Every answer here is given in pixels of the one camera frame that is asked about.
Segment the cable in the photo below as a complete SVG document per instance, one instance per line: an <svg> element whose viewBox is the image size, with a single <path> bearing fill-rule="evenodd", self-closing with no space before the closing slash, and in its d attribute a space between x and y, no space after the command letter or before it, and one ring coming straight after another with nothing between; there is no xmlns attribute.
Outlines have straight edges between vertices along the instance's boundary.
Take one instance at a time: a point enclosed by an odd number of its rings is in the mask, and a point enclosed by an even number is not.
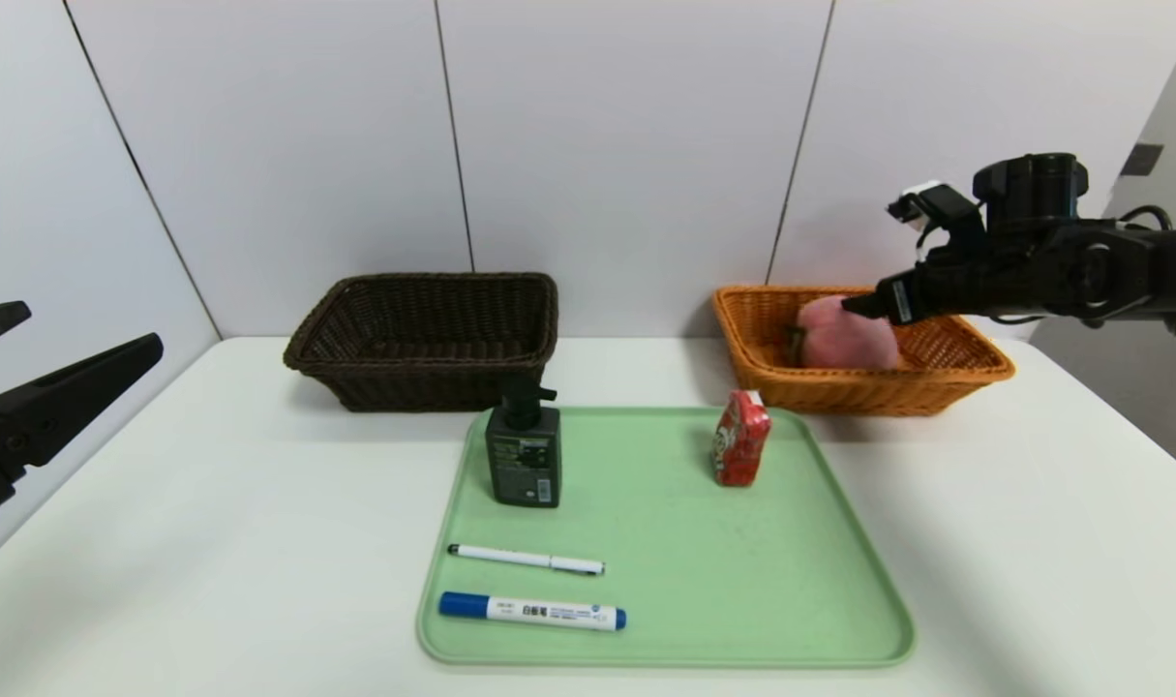
<svg viewBox="0 0 1176 697"><path fill-rule="evenodd" d="M991 315L988 319L989 319L989 321L994 321L996 323L1003 323L1004 326L1017 326L1017 323L1027 323L1027 322L1042 321L1043 317L1040 316L1040 315L1031 315L1029 317L1018 317L1018 319L1016 319L1016 321L1007 321L1007 319L997 317L995 315Z"/></svg>
<svg viewBox="0 0 1176 697"><path fill-rule="evenodd" d="M928 223L927 227L923 228L923 233L918 235L918 242L915 242L915 261L920 261L920 263L924 261L923 242L926 242L927 236L933 234L933 230L936 229L940 229L936 227L936 223Z"/></svg>
<svg viewBox="0 0 1176 697"><path fill-rule="evenodd" d="M1128 223L1134 220L1134 217L1144 215L1144 213L1160 221L1160 229L1172 229L1172 219L1168 216L1168 212L1163 210L1163 208L1158 206L1140 206L1134 208L1132 212L1128 212L1125 215L1117 217L1117 220L1123 223Z"/></svg>

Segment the red snack package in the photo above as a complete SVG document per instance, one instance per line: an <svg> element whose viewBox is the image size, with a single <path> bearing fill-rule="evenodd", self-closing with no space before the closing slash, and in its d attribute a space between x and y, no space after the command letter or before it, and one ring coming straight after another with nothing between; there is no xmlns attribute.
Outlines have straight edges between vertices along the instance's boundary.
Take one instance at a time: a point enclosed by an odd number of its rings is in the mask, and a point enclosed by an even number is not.
<svg viewBox="0 0 1176 697"><path fill-rule="evenodd" d="M773 420L768 416L760 393L748 389L730 391L716 434L713 436L713 467L721 485L751 485L760 470L760 453Z"/></svg>

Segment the pink fruit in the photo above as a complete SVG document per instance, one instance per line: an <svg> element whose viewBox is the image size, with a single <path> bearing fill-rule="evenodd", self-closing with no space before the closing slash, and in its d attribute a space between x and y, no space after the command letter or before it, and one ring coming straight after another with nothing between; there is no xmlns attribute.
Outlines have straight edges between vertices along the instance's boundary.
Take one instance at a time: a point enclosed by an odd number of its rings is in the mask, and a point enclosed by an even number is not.
<svg viewBox="0 0 1176 697"><path fill-rule="evenodd" d="M817 297L799 311L801 367L887 370L901 366L897 337L887 321L841 309L844 295Z"/></svg>

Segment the white table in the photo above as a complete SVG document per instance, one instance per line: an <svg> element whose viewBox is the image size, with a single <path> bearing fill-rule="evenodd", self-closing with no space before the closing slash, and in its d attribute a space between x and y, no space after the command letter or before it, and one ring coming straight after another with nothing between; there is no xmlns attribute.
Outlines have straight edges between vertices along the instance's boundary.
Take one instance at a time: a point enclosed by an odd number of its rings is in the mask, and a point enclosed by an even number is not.
<svg viewBox="0 0 1176 697"><path fill-rule="evenodd" d="M472 415L350 415L220 343L0 551L0 697L1176 695L1176 463L1031 346L930 420L816 418L914 614L876 671L446 666L415 639ZM606 366L617 366L607 374ZM713 340L562 340L564 404L706 404Z"/></svg>

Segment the pen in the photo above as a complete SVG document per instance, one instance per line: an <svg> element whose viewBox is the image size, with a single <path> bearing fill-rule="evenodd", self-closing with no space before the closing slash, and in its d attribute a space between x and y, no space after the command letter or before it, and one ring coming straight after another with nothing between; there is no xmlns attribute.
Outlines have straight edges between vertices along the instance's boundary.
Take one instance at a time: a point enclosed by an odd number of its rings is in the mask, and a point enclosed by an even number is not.
<svg viewBox="0 0 1176 697"><path fill-rule="evenodd" d="M472 544L452 544L447 548L456 557L469 557L473 559L490 559L494 562L506 562L510 564L524 564L528 567L547 567L562 570L562 572L604 575L604 562L592 559L574 559L570 557L553 557L549 555L529 555L526 551L494 550L490 547L472 547Z"/></svg>
<svg viewBox="0 0 1176 697"><path fill-rule="evenodd" d="M495 598L473 592L446 591L437 603L437 612L450 617L477 617L486 621L513 623L547 623L570 629L617 631L627 625L627 610L609 605L583 605L559 601L524 601Z"/></svg>

